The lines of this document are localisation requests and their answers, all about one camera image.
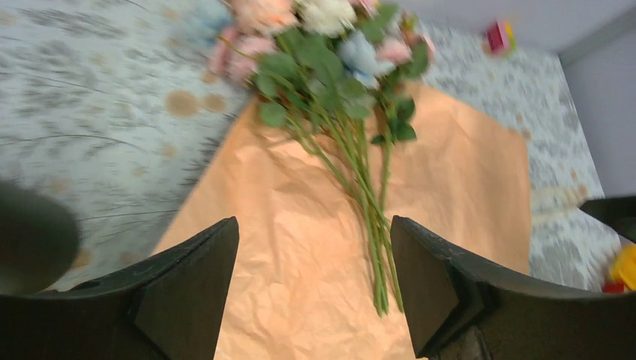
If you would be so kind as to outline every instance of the kraft paper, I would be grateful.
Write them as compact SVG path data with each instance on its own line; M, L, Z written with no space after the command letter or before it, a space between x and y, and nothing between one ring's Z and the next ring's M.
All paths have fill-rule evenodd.
M412 93L418 140L394 150L386 215L412 218L527 273L524 140L437 90L415 85ZM414 359L395 302L383 318L374 308L368 244L352 203L319 159L256 114L253 102L155 250L238 218L241 240L215 359ZM378 178L380 159L374 147Z

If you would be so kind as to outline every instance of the white flower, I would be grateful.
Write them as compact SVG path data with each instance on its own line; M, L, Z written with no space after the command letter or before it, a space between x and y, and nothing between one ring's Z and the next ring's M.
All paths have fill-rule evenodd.
M348 0L297 0L302 27L308 32L334 37L352 29L356 11Z

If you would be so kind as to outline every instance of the bouquet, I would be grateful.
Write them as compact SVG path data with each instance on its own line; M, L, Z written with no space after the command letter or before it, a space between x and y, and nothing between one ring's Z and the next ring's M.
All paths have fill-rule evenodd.
M416 33L417 19L377 0L233 0L226 6L227 16L214 12L214 26L220 27L208 55L210 70L253 86L260 120L289 132L320 158L355 200L369 244L377 312L389 310L387 284L402 311L384 209L392 149L416 138L410 124L415 102L404 94L404 83L421 77L432 51ZM368 119L378 122L378 133L367 134ZM318 136L337 144L344 168ZM380 174L369 169L369 146L382 146Z

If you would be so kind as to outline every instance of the patterned table surface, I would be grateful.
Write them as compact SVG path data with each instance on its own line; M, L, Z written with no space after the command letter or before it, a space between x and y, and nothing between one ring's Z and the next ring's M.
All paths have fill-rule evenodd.
M248 94L170 40L188 0L0 0L0 176L69 206L83 250L66 290L146 257ZM618 238L573 204L602 195L558 58L425 25L425 81L526 138L532 275L598 289Z

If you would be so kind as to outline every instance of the black object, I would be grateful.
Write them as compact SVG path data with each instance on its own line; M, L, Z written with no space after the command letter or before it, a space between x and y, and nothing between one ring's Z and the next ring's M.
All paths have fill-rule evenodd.
M635 240L636 197L581 208ZM403 217L394 217L391 240L418 358L636 359L636 292L603 294L538 280Z
M65 207L0 181L0 294L46 289L71 267L79 249L80 231Z
M0 359L211 360L236 219L67 292L0 295Z

